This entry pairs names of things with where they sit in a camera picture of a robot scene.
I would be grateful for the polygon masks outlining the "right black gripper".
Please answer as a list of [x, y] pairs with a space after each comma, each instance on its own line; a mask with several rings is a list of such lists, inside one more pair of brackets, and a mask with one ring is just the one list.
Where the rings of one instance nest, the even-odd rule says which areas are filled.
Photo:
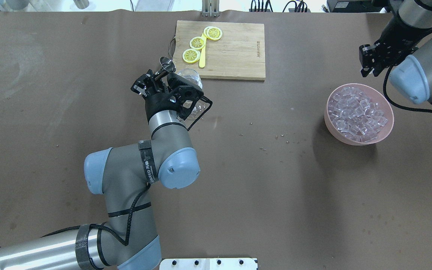
[[403, 22], [388, 23], [376, 42], [359, 46], [361, 75], [378, 77], [386, 68], [398, 65], [414, 51], [418, 40], [418, 28]]

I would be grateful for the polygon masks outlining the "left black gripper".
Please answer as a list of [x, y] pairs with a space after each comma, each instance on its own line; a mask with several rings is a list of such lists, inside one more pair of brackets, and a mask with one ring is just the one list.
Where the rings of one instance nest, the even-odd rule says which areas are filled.
[[166, 78], [168, 86], [164, 82], [156, 82], [154, 72], [149, 69], [131, 86], [132, 92], [143, 96], [147, 121], [166, 110], [175, 111], [180, 119], [186, 120], [195, 103], [204, 95], [197, 83], [176, 73], [170, 73]]

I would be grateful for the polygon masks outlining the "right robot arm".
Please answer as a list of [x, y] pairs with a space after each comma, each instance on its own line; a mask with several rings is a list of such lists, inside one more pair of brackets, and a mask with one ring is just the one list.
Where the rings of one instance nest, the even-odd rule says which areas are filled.
[[383, 94], [400, 109], [432, 113], [432, 0], [374, 0], [393, 17], [373, 44], [361, 45], [361, 74], [386, 70]]

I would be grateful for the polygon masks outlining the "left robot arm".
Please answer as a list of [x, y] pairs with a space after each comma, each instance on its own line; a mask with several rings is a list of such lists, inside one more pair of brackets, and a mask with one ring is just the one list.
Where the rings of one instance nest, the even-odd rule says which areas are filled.
[[207, 98], [173, 67], [148, 70], [131, 90], [145, 101], [151, 138], [89, 154], [84, 162], [88, 188], [104, 196], [108, 221], [0, 247], [0, 270], [152, 270], [161, 263], [149, 188], [160, 182], [180, 189], [198, 178], [197, 152], [184, 121]]

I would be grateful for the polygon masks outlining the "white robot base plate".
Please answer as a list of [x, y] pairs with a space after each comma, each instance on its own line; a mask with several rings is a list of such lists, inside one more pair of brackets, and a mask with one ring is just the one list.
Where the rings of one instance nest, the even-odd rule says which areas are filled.
[[256, 258], [167, 258], [160, 270], [258, 270]]

